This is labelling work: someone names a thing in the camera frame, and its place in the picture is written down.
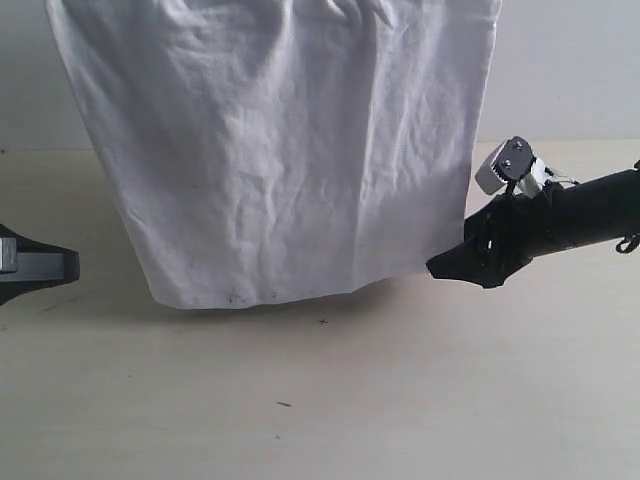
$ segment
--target white fabric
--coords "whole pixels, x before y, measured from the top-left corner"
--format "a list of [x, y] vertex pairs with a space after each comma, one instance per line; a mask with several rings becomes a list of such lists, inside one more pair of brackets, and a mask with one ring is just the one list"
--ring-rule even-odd
[[46, 0], [154, 298], [426, 271], [461, 240], [499, 4]]

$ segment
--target white cloth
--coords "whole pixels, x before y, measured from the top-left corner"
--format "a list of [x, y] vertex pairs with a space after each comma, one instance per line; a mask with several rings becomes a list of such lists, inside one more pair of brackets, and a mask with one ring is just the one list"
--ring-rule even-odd
[[500, 0], [46, 5], [157, 301], [352, 292], [461, 240]]

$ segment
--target table surface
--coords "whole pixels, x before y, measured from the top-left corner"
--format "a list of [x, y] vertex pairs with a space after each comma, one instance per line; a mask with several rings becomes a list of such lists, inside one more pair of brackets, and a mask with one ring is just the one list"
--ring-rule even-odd
[[[640, 155], [534, 148], [583, 180]], [[0, 160], [0, 221], [83, 266], [0, 309], [3, 479], [640, 478], [640, 254], [179, 312], [150, 298], [92, 152]], [[473, 185], [469, 211], [487, 201]]]

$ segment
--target white wall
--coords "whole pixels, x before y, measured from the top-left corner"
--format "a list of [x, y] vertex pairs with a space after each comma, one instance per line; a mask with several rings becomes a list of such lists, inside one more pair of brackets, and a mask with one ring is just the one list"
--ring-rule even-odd
[[[632, 0], [504, 0], [480, 139], [640, 137], [638, 18]], [[0, 0], [0, 66], [0, 148], [89, 147], [43, 0]]]

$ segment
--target wrinkled cloth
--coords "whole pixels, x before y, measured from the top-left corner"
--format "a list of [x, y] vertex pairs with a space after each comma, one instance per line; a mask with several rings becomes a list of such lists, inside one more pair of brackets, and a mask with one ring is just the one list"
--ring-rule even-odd
[[461, 241], [499, 0], [46, 7], [158, 302], [352, 292]]

